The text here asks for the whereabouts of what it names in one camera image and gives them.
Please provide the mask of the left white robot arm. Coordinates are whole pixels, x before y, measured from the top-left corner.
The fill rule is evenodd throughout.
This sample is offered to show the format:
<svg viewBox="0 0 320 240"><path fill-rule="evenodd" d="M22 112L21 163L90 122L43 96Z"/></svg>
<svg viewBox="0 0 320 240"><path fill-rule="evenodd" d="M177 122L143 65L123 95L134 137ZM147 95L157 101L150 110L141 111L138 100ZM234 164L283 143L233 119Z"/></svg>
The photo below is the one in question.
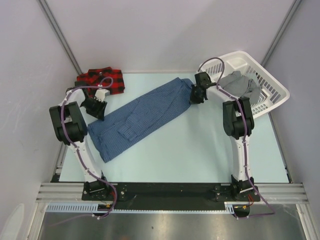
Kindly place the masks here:
<svg viewBox="0 0 320 240"><path fill-rule="evenodd" d="M56 138L74 153L83 172L83 201L105 200L111 193L111 187L90 151L88 127L81 107L88 115L103 121L107 106L105 98L110 94L108 88L113 82L112 77L104 77L97 86L75 82L74 87L66 90L63 101L49 108Z"/></svg>

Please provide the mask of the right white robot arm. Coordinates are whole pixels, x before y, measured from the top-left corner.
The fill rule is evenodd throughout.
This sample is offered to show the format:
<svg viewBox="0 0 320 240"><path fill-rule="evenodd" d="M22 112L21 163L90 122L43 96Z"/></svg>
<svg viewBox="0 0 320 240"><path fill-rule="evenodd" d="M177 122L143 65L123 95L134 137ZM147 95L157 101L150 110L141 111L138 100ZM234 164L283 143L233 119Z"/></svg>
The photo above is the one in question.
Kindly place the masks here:
<svg viewBox="0 0 320 240"><path fill-rule="evenodd" d="M233 156L231 184L225 193L230 194L236 201L249 201L255 192L249 160L249 141L255 127L250 99L225 91L216 82L212 82L206 72L198 72L194 77L191 104L202 104L214 99L221 102L223 129L229 136Z"/></svg>

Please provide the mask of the blue checked shirt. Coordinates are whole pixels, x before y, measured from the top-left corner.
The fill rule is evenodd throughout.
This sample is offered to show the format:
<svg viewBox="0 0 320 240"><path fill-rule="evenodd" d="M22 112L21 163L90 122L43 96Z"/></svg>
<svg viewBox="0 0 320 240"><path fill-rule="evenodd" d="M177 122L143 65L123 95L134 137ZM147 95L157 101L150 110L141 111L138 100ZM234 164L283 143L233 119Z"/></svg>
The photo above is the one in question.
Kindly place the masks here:
<svg viewBox="0 0 320 240"><path fill-rule="evenodd" d="M96 120L87 127L105 163L189 109L193 83L175 78Z"/></svg>

